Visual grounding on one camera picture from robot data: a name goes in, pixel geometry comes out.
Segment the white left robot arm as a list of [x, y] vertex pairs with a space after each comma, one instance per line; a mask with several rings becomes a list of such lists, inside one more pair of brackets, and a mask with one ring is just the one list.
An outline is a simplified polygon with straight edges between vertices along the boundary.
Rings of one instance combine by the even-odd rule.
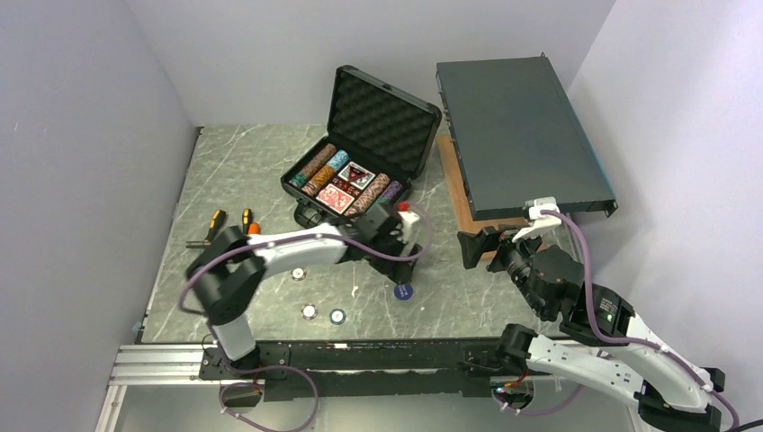
[[179, 305], [193, 294], [218, 340], [223, 366], [237, 378], [251, 375], [259, 354], [246, 311], [264, 280], [297, 268], [368, 261], [394, 282], [424, 254], [412, 241], [422, 211], [402, 203], [376, 204], [355, 216], [340, 216], [312, 228], [280, 234], [224, 229], [187, 267]]

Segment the light blue chip stack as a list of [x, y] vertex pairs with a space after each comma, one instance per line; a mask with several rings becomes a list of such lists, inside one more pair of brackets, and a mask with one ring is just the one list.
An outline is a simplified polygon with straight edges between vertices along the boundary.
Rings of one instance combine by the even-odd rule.
[[339, 172], [349, 160], [350, 157], [348, 153], [344, 150], [339, 150], [329, 159], [327, 166], [334, 172]]

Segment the orange black handled screwdriver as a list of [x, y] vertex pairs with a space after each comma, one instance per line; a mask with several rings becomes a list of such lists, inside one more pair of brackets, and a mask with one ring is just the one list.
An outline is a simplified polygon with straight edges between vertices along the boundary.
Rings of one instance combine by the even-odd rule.
[[261, 232], [259, 224], [254, 220], [254, 213], [249, 208], [242, 211], [241, 226], [242, 231], [247, 235], [256, 235]]

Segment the orange yellow chip stack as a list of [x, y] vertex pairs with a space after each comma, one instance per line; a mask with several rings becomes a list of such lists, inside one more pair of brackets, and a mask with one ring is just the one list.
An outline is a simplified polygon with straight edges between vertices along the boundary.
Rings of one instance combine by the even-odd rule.
[[308, 196], [316, 196], [335, 175], [336, 170], [329, 164], [324, 165], [302, 188]]

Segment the red die in case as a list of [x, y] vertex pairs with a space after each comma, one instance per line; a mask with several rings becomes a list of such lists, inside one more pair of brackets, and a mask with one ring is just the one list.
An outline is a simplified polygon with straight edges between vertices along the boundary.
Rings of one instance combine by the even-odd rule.
[[343, 192], [353, 196], [354, 198], [359, 197], [362, 194], [362, 192], [363, 192], [361, 189], [358, 189], [357, 187], [355, 187], [351, 183], [347, 182], [346, 180], [344, 180], [344, 179], [342, 179], [342, 178], [340, 178], [338, 176], [335, 176], [331, 180], [331, 184], [336, 186], [339, 190], [341, 190], [341, 191], [343, 191]]

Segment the brown grey chip row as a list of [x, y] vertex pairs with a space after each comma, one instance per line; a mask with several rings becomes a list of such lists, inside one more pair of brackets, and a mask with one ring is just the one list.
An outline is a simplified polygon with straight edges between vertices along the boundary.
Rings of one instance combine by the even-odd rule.
[[337, 148], [333, 144], [327, 144], [291, 178], [289, 183], [297, 188], [302, 188], [336, 154], [336, 152]]

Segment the dark teal rack server box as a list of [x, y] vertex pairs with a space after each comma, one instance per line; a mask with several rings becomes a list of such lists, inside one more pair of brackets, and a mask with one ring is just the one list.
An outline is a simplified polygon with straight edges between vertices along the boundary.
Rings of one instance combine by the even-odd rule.
[[520, 217], [545, 197], [563, 213], [617, 210], [548, 57], [440, 62], [435, 76], [474, 220]]

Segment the teal poker chip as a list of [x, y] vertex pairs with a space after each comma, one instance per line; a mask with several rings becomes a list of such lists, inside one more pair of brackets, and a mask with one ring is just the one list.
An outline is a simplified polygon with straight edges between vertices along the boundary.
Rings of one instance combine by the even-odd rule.
[[346, 312], [341, 309], [333, 309], [329, 313], [329, 320], [334, 325], [341, 325], [346, 320]]

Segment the black yellow handled screwdriver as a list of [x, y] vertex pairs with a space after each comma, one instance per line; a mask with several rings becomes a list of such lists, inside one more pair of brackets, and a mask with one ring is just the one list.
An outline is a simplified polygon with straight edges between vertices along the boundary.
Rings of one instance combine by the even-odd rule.
[[205, 242], [212, 242], [217, 237], [221, 229], [225, 226], [227, 218], [228, 214], [222, 209], [218, 209], [214, 212], [207, 234], [204, 237]]

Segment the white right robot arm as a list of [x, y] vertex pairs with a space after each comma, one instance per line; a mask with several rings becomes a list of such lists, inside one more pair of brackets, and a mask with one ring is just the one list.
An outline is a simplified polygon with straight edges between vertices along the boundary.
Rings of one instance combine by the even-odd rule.
[[566, 346], [520, 324], [505, 326], [491, 360], [467, 367], [491, 374], [552, 374], [606, 394], [662, 431], [718, 431], [722, 413], [713, 404], [724, 373], [690, 364], [670, 349], [613, 290], [585, 289], [584, 266], [540, 238], [515, 240], [517, 227], [460, 231], [465, 268], [493, 253], [487, 269], [506, 273], [535, 316], [558, 322], [574, 341]]

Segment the white brown poker chip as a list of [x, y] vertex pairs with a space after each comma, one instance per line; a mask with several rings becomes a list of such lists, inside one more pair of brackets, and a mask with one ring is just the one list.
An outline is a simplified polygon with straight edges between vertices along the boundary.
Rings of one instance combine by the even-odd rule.
[[302, 281], [306, 278], [306, 275], [307, 273], [304, 268], [295, 268], [291, 272], [291, 278], [294, 281]]
[[318, 310], [314, 304], [306, 304], [301, 309], [301, 315], [306, 320], [314, 320], [318, 315]]

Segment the blue small blind button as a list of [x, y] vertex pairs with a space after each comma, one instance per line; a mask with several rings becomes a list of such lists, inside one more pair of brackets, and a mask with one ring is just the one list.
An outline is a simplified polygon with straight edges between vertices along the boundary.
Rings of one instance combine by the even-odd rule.
[[414, 289], [410, 284], [399, 283], [393, 289], [394, 296], [401, 301], [410, 300], [414, 295]]

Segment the black poker set case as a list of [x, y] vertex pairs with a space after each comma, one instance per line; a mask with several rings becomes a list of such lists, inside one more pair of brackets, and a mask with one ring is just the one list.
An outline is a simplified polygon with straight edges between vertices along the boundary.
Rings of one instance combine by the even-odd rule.
[[390, 85], [361, 69], [336, 69], [327, 131], [281, 177], [283, 190], [296, 200], [292, 217], [303, 228], [337, 217], [316, 196], [289, 183], [327, 144], [348, 153], [349, 162], [374, 175], [386, 174], [403, 189], [396, 203], [410, 196], [423, 173], [443, 115], [434, 104]]

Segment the wooden board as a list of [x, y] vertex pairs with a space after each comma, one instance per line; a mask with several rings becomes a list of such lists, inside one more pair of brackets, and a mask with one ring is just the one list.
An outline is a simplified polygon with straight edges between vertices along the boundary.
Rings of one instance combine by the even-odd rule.
[[522, 218], [508, 218], [495, 220], [475, 220], [471, 215], [471, 208], [464, 188], [459, 158], [454, 149], [454, 144], [449, 135], [438, 135], [435, 138], [436, 149], [439, 152], [440, 160], [444, 170], [445, 181], [448, 185], [449, 194], [453, 203], [455, 218], [457, 220], [458, 230], [479, 233], [483, 228], [499, 226], [525, 226], [525, 220]]

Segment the purple chip stack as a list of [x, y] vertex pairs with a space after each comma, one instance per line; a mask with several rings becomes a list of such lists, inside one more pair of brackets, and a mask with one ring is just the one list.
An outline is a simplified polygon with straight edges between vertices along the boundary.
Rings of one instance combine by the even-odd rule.
[[403, 185], [400, 182], [392, 181], [382, 192], [379, 200], [382, 203], [392, 203], [402, 189]]

